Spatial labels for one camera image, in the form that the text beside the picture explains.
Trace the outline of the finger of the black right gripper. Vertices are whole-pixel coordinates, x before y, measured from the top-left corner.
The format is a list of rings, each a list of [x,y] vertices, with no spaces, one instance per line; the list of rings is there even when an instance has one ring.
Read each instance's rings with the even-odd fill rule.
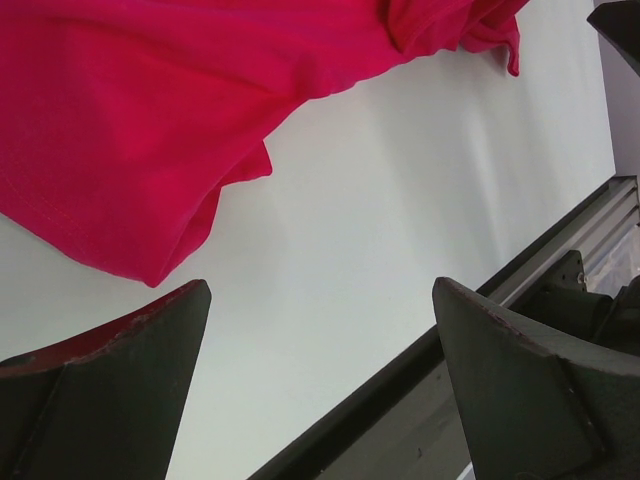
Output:
[[[604,2],[595,7],[587,22],[639,74],[639,2]]]

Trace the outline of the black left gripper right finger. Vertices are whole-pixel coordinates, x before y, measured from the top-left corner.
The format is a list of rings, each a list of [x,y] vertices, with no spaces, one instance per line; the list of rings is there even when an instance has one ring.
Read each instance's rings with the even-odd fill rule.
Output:
[[[445,277],[438,333],[479,479],[639,475],[639,300],[610,318],[556,329]]]

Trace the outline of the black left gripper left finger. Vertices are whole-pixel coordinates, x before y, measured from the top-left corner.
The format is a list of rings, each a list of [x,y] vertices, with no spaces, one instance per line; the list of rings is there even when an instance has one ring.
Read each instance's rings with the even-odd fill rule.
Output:
[[[2,361],[2,478],[165,478],[210,302],[207,283],[193,280]]]

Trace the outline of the red t-shirt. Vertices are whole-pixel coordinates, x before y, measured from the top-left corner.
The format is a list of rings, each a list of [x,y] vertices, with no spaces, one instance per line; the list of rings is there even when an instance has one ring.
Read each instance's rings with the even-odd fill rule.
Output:
[[[304,103],[441,50],[508,52],[519,1],[5,1],[1,211],[159,285]]]

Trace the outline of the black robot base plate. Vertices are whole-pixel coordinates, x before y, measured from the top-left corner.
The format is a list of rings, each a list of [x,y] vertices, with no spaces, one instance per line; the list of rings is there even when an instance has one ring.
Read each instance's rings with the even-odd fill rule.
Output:
[[[509,310],[556,329],[593,327],[616,296],[569,283],[582,272],[568,252]],[[260,479],[477,478],[437,325],[257,472]]]

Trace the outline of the aluminium frame rail front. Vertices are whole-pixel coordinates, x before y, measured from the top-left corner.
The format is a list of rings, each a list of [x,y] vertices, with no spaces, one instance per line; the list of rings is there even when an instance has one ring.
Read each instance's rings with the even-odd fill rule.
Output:
[[[637,178],[614,176],[479,287],[478,293],[509,306],[570,251],[580,253],[582,272],[570,277],[569,283],[586,286],[613,247],[638,223]]]

